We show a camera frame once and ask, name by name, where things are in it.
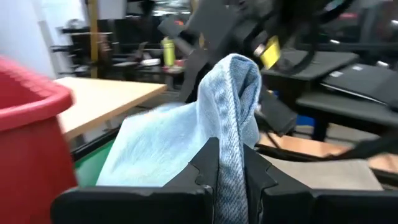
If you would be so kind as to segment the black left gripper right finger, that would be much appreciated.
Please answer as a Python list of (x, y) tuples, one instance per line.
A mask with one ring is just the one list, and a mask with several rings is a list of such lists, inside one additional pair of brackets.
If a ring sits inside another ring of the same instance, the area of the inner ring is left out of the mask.
[(398, 224), (398, 190), (311, 189), (244, 147), (249, 224)]

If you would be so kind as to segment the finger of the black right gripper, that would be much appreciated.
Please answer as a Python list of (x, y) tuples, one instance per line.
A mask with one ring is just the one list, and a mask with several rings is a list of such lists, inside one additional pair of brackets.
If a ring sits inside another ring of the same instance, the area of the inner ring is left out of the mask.
[(213, 68), (207, 49), (195, 49), (185, 61), (184, 81), (179, 94), (179, 101), (192, 103), (197, 100), (198, 86), (201, 79)]
[(255, 119), (260, 131), (283, 136), (294, 129), (297, 114), (264, 87), (261, 89), (259, 105)]

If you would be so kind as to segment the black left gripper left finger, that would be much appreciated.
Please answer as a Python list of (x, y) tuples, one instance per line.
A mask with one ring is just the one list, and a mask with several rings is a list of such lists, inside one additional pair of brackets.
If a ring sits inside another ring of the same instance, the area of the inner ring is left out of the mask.
[(210, 138), (163, 187), (84, 187), (51, 206), (53, 224), (213, 224), (219, 140)]

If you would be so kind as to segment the light blue denim jeans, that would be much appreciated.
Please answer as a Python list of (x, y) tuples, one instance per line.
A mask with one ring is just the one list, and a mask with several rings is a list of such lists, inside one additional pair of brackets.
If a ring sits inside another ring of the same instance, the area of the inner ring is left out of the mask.
[(97, 184), (161, 187), (209, 138), (217, 138), (216, 223), (248, 224), (244, 147), (259, 139), (254, 112), (260, 90), (258, 66), (239, 54), (226, 56), (201, 80), (195, 102), (168, 103), (127, 117)]

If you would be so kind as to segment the red plastic laundry bin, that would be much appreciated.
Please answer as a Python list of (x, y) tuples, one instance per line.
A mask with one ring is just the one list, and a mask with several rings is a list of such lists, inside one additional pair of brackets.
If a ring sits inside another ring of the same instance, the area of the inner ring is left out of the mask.
[(0, 57), (0, 224), (51, 224), (50, 205), (75, 187), (58, 114), (71, 91)]

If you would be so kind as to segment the yellow-green bottle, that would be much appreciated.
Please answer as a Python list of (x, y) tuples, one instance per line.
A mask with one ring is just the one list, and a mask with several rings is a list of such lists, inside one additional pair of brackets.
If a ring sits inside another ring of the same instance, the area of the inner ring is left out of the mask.
[(164, 49), (164, 65), (172, 67), (175, 63), (175, 46), (172, 39), (165, 37), (162, 40), (162, 46)]

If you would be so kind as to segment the green table mat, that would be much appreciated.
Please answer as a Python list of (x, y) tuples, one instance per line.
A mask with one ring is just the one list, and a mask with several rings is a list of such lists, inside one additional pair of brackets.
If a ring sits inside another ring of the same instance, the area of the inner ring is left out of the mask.
[(114, 140), (103, 144), (75, 162), (75, 175), (80, 187), (96, 185)]

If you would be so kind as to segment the light wood desk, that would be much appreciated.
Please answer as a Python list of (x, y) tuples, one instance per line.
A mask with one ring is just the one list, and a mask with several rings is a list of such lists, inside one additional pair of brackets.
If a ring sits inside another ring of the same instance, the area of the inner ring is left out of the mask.
[(72, 107), (58, 116), (67, 140), (97, 128), (167, 89), (167, 85), (158, 83), (77, 77), (59, 78), (55, 82), (72, 91)]

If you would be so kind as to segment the yellow pillar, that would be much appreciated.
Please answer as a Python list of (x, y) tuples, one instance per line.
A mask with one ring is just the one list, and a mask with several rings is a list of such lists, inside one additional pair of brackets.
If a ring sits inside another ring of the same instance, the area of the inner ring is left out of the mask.
[(91, 78), (98, 77), (98, 5), (97, 0), (87, 0), (90, 17)]

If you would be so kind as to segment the black metal table frame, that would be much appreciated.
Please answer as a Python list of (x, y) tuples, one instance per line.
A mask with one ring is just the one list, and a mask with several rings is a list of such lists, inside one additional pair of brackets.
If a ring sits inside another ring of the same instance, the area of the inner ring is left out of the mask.
[(105, 144), (109, 143), (111, 140), (115, 139), (118, 132), (119, 132), (120, 127), (111, 129), (104, 135), (88, 142), (84, 143), (83, 145), (76, 147), (72, 149), (71, 151), (71, 156), (73, 160), (76, 162), (80, 160), (81, 158), (87, 156), (89, 153), (95, 151), (96, 149), (104, 146)]

